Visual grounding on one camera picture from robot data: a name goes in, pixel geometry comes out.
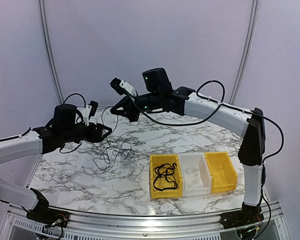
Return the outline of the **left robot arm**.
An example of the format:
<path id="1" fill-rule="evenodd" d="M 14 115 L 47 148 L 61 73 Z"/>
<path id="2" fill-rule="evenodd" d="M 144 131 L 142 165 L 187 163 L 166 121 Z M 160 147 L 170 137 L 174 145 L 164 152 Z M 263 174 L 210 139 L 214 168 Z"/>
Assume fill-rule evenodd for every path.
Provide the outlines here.
<path id="1" fill-rule="evenodd" d="M 90 122 L 97 107 L 88 105 L 80 112 L 73 104 L 55 107 L 53 118 L 42 127 L 0 139 L 0 165 L 19 158 L 44 155 L 62 149 L 66 143 L 100 143 L 112 129 Z M 27 209 L 30 217 L 48 223 L 53 219 L 49 201 L 36 189 L 18 186 L 0 179 L 0 201 Z"/>

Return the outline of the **left yellow bin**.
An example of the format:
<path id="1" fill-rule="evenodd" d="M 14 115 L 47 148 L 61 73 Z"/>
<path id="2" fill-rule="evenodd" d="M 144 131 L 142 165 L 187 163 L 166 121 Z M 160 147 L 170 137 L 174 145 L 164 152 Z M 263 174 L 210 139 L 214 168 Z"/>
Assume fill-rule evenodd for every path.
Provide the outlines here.
<path id="1" fill-rule="evenodd" d="M 177 154 L 149 156 L 149 187 L 153 200 L 182 197 L 183 178 Z"/>

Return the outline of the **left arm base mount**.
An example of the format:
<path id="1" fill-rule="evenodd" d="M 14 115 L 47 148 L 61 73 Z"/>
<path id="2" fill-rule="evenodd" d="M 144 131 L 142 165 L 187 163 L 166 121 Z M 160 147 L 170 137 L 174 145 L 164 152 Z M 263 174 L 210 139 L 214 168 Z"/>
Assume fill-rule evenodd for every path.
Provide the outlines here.
<path id="1" fill-rule="evenodd" d="M 70 213 L 68 211 L 50 208 L 49 201 L 42 193 L 34 188 L 30 188 L 30 190 L 35 194 L 38 202 L 35 204 L 33 209 L 25 209 L 27 212 L 26 217 L 49 226 L 52 226 L 53 223 L 61 220 L 61 222 L 57 222 L 55 225 L 66 228 Z"/>

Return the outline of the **right yellow bin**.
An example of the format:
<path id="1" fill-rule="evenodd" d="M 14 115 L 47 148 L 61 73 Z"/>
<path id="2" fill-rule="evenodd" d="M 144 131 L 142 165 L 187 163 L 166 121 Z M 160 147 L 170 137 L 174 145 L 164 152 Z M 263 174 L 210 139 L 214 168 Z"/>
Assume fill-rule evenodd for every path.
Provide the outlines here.
<path id="1" fill-rule="evenodd" d="M 211 193 L 234 191 L 238 175 L 228 152 L 205 152 L 204 156 L 211 176 Z"/>

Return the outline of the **yellow bin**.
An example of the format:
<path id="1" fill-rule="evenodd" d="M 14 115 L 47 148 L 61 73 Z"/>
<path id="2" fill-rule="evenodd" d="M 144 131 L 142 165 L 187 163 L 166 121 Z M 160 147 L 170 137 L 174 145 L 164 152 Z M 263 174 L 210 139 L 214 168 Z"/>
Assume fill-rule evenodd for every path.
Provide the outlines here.
<path id="1" fill-rule="evenodd" d="M 205 152 L 204 156 L 211 176 L 211 193 L 234 191 L 238 175 L 228 152 Z"/>
<path id="2" fill-rule="evenodd" d="M 183 178 L 177 154 L 149 156 L 149 187 L 153 200 L 182 197 Z"/>

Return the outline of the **aluminium front rail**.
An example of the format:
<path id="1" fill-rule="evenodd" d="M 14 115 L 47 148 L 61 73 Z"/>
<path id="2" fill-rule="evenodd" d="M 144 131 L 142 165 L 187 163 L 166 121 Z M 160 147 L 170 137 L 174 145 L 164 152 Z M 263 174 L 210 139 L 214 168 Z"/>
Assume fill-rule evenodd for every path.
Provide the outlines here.
<path id="1" fill-rule="evenodd" d="M 0 240 L 238 240 L 248 229 L 259 226 L 261 240 L 289 240 L 290 234 L 281 206 L 262 205 L 264 220 L 225 229 L 221 213 L 173 216 L 114 215 L 68 210 L 64 228 L 45 228 L 40 222 L 26 217 L 19 206 L 10 205 L 0 230 Z"/>

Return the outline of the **white translucent bin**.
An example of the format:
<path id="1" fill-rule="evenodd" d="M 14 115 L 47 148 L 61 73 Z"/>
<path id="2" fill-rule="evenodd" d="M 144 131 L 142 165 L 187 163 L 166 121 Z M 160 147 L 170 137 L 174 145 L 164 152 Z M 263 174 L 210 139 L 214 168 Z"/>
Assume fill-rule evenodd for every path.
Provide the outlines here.
<path id="1" fill-rule="evenodd" d="M 182 174 L 182 197 L 211 193 L 212 177 L 203 153 L 178 154 Z"/>

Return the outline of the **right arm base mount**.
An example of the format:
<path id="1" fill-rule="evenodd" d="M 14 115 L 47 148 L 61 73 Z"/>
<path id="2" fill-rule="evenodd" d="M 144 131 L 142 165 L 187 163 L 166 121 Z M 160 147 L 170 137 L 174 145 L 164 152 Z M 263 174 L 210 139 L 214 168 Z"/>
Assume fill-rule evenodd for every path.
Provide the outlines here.
<path id="1" fill-rule="evenodd" d="M 241 209 L 228 211 L 220 215 L 219 223 L 224 229 L 237 228 L 254 223 L 261 223 L 264 215 L 261 210 L 261 201 L 252 206 L 242 203 Z"/>

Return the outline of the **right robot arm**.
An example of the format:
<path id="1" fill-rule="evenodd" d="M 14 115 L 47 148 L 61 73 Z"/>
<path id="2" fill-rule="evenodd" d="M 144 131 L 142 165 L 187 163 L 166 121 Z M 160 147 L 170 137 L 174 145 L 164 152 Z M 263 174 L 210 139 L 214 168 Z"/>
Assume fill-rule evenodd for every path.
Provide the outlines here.
<path id="1" fill-rule="evenodd" d="M 124 79 L 114 78 L 110 86 L 124 96 L 110 112 L 136 122 L 139 115 L 149 117 L 157 110 L 172 112 L 180 116 L 198 118 L 199 123 L 211 122 L 221 126 L 239 137 L 242 144 L 238 159 L 244 170 L 244 199 L 240 210 L 227 212 L 221 216 L 223 223 L 248 224 L 261 213 L 263 154 L 265 152 L 265 127 L 262 110 L 255 108 L 247 111 L 199 95 L 197 90 L 181 86 L 173 89 L 164 68 L 153 68 L 142 73 L 148 91 L 139 95 L 132 85 Z"/>

